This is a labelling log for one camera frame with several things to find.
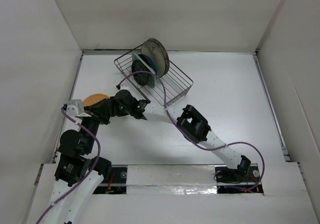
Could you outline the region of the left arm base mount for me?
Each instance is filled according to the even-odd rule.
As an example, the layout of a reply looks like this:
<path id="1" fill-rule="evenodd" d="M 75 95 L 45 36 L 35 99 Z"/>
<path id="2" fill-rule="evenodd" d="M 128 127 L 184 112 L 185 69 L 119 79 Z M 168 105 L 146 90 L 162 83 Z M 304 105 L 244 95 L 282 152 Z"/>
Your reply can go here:
<path id="1" fill-rule="evenodd" d="M 127 166 L 113 166 L 108 180 L 104 180 L 94 190 L 95 195 L 121 195 L 127 193 Z"/>

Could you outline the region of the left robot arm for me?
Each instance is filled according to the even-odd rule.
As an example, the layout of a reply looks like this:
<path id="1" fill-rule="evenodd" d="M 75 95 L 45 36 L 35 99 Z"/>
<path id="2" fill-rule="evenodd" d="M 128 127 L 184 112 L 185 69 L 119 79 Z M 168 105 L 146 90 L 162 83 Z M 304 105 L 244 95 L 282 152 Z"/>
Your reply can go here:
<path id="1" fill-rule="evenodd" d="M 70 100 L 61 108 L 61 113 L 79 129 L 67 130 L 60 137 L 52 195 L 37 223 L 77 224 L 98 185 L 113 177 L 111 161 L 99 154 L 86 158 L 94 144 L 101 150 L 97 132 L 101 124 L 109 123 L 110 105 L 108 96 L 95 94 L 84 101 Z"/>

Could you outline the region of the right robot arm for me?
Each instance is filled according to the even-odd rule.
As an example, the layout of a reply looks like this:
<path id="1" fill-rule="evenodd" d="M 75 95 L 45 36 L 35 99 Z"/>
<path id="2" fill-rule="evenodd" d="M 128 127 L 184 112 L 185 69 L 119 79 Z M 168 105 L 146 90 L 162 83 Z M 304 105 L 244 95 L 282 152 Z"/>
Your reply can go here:
<path id="1" fill-rule="evenodd" d="M 131 115 L 136 119 L 174 125 L 195 146 L 215 154 L 227 167 L 227 177 L 241 182 L 249 175 L 251 161 L 236 152 L 212 131 L 208 120 L 192 105 L 178 110 L 156 105 L 149 100 L 137 100 L 127 90 L 110 98 L 115 116 Z"/>

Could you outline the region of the cream plate with tree pattern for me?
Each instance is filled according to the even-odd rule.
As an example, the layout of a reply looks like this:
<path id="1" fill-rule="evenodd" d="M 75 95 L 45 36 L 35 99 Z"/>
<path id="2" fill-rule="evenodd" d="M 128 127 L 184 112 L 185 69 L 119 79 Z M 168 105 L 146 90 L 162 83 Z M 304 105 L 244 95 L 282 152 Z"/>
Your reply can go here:
<path id="1" fill-rule="evenodd" d="M 165 47 L 155 38 L 149 38 L 142 44 L 141 53 L 148 56 L 157 69 L 157 76 L 163 77 L 170 68 L 170 60 Z"/>

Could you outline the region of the dark blue leaf-shaped dish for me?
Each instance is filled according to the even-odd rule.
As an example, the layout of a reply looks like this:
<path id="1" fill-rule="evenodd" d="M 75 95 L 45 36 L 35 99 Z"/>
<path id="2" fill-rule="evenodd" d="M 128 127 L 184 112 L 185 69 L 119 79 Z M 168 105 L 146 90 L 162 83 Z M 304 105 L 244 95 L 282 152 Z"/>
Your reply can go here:
<path id="1" fill-rule="evenodd" d="M 155 72 L 156 75 L 158 74 L 154 62 L 147 55 L 139 54 L 139 57 Z"/>

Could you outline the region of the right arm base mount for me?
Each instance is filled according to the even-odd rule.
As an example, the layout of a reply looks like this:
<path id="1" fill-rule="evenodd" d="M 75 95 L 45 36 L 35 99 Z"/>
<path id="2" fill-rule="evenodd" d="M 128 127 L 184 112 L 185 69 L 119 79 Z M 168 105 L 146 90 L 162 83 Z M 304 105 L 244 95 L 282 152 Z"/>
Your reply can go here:
<path id="1" fill-rule="evenodd" d="M 226 166 L 215 166 L 214 170 L 213 179 L 216 181 L 218 194 L 264 193 L 261 182 L 248 191 L 261 178 L 257 164 L 251 165 L 244 177 L 237 176 L 235 170 L 228 169 Z"/>

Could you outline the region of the black round glossy plate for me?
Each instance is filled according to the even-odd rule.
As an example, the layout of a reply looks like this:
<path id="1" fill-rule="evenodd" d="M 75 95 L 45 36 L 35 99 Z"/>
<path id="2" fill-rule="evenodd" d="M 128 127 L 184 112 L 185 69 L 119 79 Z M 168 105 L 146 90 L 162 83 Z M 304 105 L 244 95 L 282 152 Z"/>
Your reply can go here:
<path id="1" fill-rule="evenodd" d="M 134 60 L 132 62 L 131 70 L 132 70 L 131 71 L 132 73 L 135 73 L 138 71 L 149 72 L 147 67 L 140 60 Z M 133 75 L 133 77 L 134 77 L 135 81 L 137 82 L 137 84 L 140 86 L 147 85 L 147 83 L 149 81 L 149 74 L 148 73 L 144 73 L 144 72 L 136 73 Z"/>

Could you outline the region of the light green rectangular tray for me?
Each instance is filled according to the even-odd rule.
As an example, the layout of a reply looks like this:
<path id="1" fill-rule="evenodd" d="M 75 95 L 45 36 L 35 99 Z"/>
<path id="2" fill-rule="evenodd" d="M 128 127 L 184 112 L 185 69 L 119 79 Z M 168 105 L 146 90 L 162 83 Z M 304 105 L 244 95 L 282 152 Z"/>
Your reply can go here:
<path id="1" fill-rule="evenodd" d="M 153 75 L 151 75 L 150 73 L 155 74 L 155 72 L 138 55 L 139 54 L 133 53 L 131 56 L 132 61 L 140 60 L 147 67 L 147 69 L 149 70 L 149 73 L 148 73 L 149 79 L 148 79 L 147 85 L 149 85 L 150 87 L 154 87 L 155 86 L 155 77 Z"/>

